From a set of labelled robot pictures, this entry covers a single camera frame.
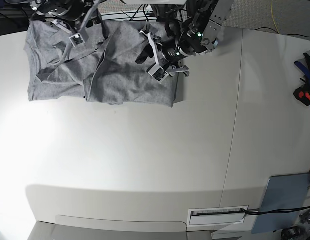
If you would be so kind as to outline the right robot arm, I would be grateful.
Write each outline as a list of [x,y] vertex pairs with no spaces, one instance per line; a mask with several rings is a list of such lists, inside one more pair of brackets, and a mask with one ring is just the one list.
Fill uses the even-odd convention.
[[98,5],[102,0],[34,0],[30,3],[33,14],[30,21],[56,20],[71,33],[76,34],[100,23]]

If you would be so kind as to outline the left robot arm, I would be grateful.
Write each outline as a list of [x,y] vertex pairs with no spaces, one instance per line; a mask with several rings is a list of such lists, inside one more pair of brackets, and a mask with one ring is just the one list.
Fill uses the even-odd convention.
[[190,56],[204,55],[215,50],[223,22],[229,17],[231,0],[188,0],[182,5],[153,4],[151,9],[158,22],[164,23],[168,40],[150,32],[146,25],[139,33],[148,41],[135,63],[148,58],[154,63],[146,72],[159,83],[167,77],[189,69],[181,61]]

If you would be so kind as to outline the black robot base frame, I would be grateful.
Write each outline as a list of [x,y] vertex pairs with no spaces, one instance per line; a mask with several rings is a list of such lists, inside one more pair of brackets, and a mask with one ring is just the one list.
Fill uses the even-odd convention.
[[97,11],[105,21],[177,22],[191,18],[197,9],[196,0],[172,0],[150,4],[148,0],[107,0]]

